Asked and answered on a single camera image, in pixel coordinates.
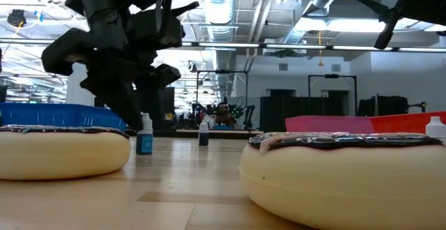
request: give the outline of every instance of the label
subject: label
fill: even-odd
[[[141,152],[142,153],[151,153],[152,152],[152,143],[153,143],[152,135],[142,136],[141,137]]]

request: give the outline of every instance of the blue container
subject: blue container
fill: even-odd
[[[86,105],[0,103],[0,111],[4,125],[126,127],[110,109]]]

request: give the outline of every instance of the chocolate frosting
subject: chocolate frosting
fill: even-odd
[[[339,148],[403,148],[411,146],[443,145],[441,140],[417,133],[381,133],[371,135],[347,132],[269,132],[249,139],[253,148],[275,150],[290,146],[306,146],[319,150]]]
[[[129,136],[124,132],[116,128],[104,128],[104,127],[59,127],[50,125],[5,125],[0,127],[0,132],[18,132],[18,133],[32,133],[32,132],[77,132],[77,133],[101,133],[111,132],[119,134],[126,139]]]

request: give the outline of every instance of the wooden floor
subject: wooden floor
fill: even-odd
[[[238,180],[246,141],[155,139],[120,171],[66,181],[0,181],[0,229],[309,229],[254,204]]]

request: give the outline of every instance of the small bottle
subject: small bottle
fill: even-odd
[[[150,116],[145,113],[142,115],[143,130],[137,135],[137,154],[152,154],[153,147],[153,125]]]
[[[198,145],[207,146],[209,144],[209,127],[205,121],[200,124],[200,129],[198,131]]]
[[[426,125],[426,135],[446,141],[446,125],[441,123],[439,116],[431,117],[431,122]]]

